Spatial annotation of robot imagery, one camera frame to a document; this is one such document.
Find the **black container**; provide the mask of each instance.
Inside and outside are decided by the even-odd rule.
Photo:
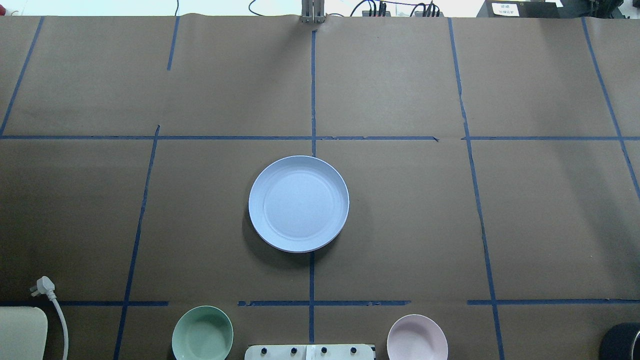
[[[600,344],[600,360],[640,360],[640,323],[620,323],[607,331]]]

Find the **black cable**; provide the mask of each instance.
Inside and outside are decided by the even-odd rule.
[[[414,6],[415,4],[407,4],[407,3],[398,3],[397,1],[387,1],[387,0],[382,0],[385,3],[389,3],[389,4],[398,4],[398,5],[409,5],[409,6]]]
[[[431,8],[433,7],[433,0],[431,0],[431,2],[429,3],[429,6],[427,6],[426,9],[424,9],[424,11],[422,12],[422,17],[428,17],[430,16],[431,13]]]
[[[422,5],[422,6],[424,7],[424,9],[426,10],[426,8],[427,8],[427,4],[425,4],[425,3],[419,3],[418,5],[416,5],[416,6],[414,6],[414,7],[413,7],[413,10],[411,10],[411,14],[409,15],[409,17],[412,17],[412,16],[413,16],[413,13],[415,13],[415,10],[416,10],[416,9],[418,8],[418,6],[420,6],[420,5]]]
[[[373,14],[375,14],[377,10],[376,3],[373,0],[362,0],[356,5],[356,7],[353,8],[353,11],[351,12],[351,15],[349,15],[349,17],[352,17],[353,14],[356,12],[356,9],[358,9],[360,5],[364,4],[365,1],[369,4],[369,16],[371,16],[371,4],[373,4]]]
[[[256,1],[257,1],[257,0],[251,0],[251,2],[249,3],[249,12],[250,12],[250,13],[252,13],[252,14],[254,14],[254,15],[264,16],[264,15],[263,15],[263,14],[261,14],[261,13],[257,13],[257,12],[255,12],[255,11],[251,10],[251,4],[255,3]]]

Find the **plate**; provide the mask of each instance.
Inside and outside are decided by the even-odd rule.
[[[330,243],[349,213],[342,176],[311,156],[289,156],[266,167],[249,194],[249,216],[260,237],[286,252],[310,252]]]

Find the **white cable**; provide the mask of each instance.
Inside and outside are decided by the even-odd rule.
[[[38,295],[47,295],[49,300],[53,303],[53,306],[56,308],[58,312],[58,316],[60,317],[60,322],[62,323],[62,335],[65,338],[65,350],[62,353],[62,360],[67,360],[67,353],[69,352],[69,332],[67,331],[67,321],[65,320],[65,315],[62,314],[62,309],[60,309],[60,304],[56,300],[56,294],[53,290],[56,289],[56,286],[53,285],[53,282],[50,278],[43,276],[38,279],[36,282],[36,286],[29,289],[31,292],[31,296]]]
[[[67,360],[67,353],[69,352],[69,332],[67,331],[67,321],[65,321],[65,315],[62,314],[62,309],[60,309],[60,305],[53,295],[54,298],[49,298],[53,303],[53,306],[56,307],[56,311],[58,312],[58,316],[60,316],[60,322],[62,323],[62,336],[65,337],[65,351],[62,353],[62,360]]]

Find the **blue tape line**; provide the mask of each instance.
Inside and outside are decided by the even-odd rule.
[[[309,255],[309,343],[316,341],[314,325],[314,304],[316,301],[316,252]]]
[[[500,331],[500,318],[498,315],[498,305],[495,298],[495,288],[493,285],[493,274],[491,270],[491,260],[489,258],[489,246],[486,241],[486,231],[484,230],[484,216],[482,214],[482,205],[480,203],[480,191],[478,189],[477,176],[476,176],[476,164],[474,163],[473,150],[471,148],[471,140],[469,133],[469,125],[467,122],[467,112],[465,111],[465,105],[462,101],[462,82],[460,79],[460,66],[458,64],[458,54],[456,52],[456,41],[453,34],[453,23],[451,18],[447,18],[449,23],[449,37],[451,38],[451,51],[453,53],[453,64],[456,71],[456,81],[458,83],[458,97],[460,98],[460,111],[462,112],[463,125],[465,128],[465,138],[467,141],[467,152],[469,156],[469,165],[471,166],[471,178],[474,185],[474,194],[476,196],[476,209],[478,217],[480,219],[480,228],[482,230],[482,241],[484,246],[484,265],[486,267],[486,277],[489,282],[489,294],[491,295],[492,310],[493,310],[493,324],[495,326],[495,337],[498,343],[498,354],[500,360],[504,360],[504,347],[502,346],[502,332]]]
[[[154,144],[151,147],[151,157],[149,158],[149,167],[147,169],[147,179],[145,180],[145,191],[142,195],[142,204],[140,206],[140,216],[138,217],[138,228],[136,230],[136,240],[133,243],[133,251],[131,254],[131,264],[129,265],[129,275],[127,277],[127,287],[124,294],[124,303],[122,304],[122,314],[120,315],[120,326],[118,328],[118,337],[116,339],[115,350],[113,351],[113,360],[118,360],[120,356],[120,345],[122,344],[122,333],[124,332],[124,324],[127,318],[127,307],[129,306],[129,296],[131,295],[131,284],[133,282],[133,272],[136,268],[136,258],[138,256],[138,245],[140,244],[140,234],[142,232],[142,220],[145,216],[147,208],[147,195],[149,192],[149,182],[151,179],[151,169],[154,166],[154,158],[156,157],[156,148],[158,144],[158,133],[160,125],[156,128]]]
[[[238,306],[309,306],[307,300],[239,301]]]
[[[470,306],[489,306],[491,300],[469,300]],[[607,305],[607,304],[640,304],[640,299],[522,299],[498,300],[498,305]]]
[[[168,301],[130,301],[129,306],[169,306]]]
[[[155,140],[148,135],[4,135],[3,140]],[[158,140],[311,140],[311,136],[161,135]]]
[[[317,300],[316,306],[405,306],[410,300]]]
[[[434,136],[317,136],[318,140],[427,140],[440,141]]]
[[[171,70],[171,64],[173,63],[173,51],[175,50],[175,39],[178,37],[178,25],[180,24],[180,17],[175,17],[175,25],[173,25],[173,40],[171,40],[171,51],[169,52],[169,62],[166,64],[166,70]]]
[[[462,140],[618,141],[617,136],[465,136]]]
[[[0,140],[153,140],[149,135],[3,135]],[[312,136],[252,136],[252,135],[160,135],[158,140],[312,140]],[[469,140],[523,141],[618,141],[617,136],[470,136]],[[420,140],[436,141],[434,136],[317,136],[316,140]],[[624,141],[640,141],[640,136],[622,136]]]
[[[221,136],[190,136],[190,135],[163,135],[158,136],[159,140],[311,140],[311,136],[241,136],[241,135],[221,135]]]
[[[153,140],[153,136],[120,135],[4,135],[2,140]]]
[[[60,306],[122,306],[122,301],[58,301]],[[48,300],[0,301],[0,306],[37,306],[50,304]],[[168,301],[132,301],[129,306],[169,306]]]
[[[29,51],[27,52],[27,57],[24,59],[24,64],[22,64],[22,70],[20,70],[18,81],[16,81],[15,83],[15,88],[13,88],[13,94],[11,95],[11,99],[9,100],[9,105],[6,107],[6,113],[4,113],[4,120],[2,121],[2,126],[0,126],[0,136],[4,133],[4,129],[6,128],[6,123],[9,121],[9,116],[11,115],[11,109],[13,109],[13,103],[15,102],[15,97],[18,95],[18,90],[20,90],[20,84],[22,83],[22,78],[24,78],[24,73],[27,70],[29,59],[31,59],[33,48],[36,46],[36,41],[38,41],[38,36],[40,35],[40,29],[42,29],[43,22],[44,22],[44,16],[41,16],[40,21],[38,22],[38,27],[36,28],[36,33],[33,35],[31,46],[29,47]]]
[[[411,300],[259,300],[239,301],[238,306],[405,306],[411,304]]]
[[[313,157],[316,156],[316,32],[317,30],[311,31],[311,154]]]
[[[629,169],[629,174],[631,175],[631,181],[633,182],[634,188],[636,189],[636,195],[640,200],[640,186],[638,185],[636,172],[634,171],[634,167],[631,164],[631,160],[629,159],[629,153],[627,152],[627,146],[625,145],[625,142],[623,140],[622,132],[620,131],[620,126],[618,125],[618,119],[616,119],[616,114],[613,111],[613,106],[611,105],[609,93],[607,91],[607,87],[604,85],[604,80],[602,79],[602,74],[600,73],[600,67],[598,66],[598,60],[596,60],[596,54],[593,52],[593,46],[591,46],[591,37],[589,37],[589,29],[587,28],[587,22],[585,18],[582,18],[582,29],[584,30],[584,38],[587,40],[587,46],[589,47],[589,53],[591,54],[593,67],[596,70],[596,75],[598,76],[598,81],[600,82],[600,88],[602,88],[604,99],[607,102],[609,115],[611,115],[613,126],[616,128],[616,134],[618,135],[618,139],[620,140],[620,148],[622,149],[622,153],[625,155],[625,161],[627,162],[627,168]]]

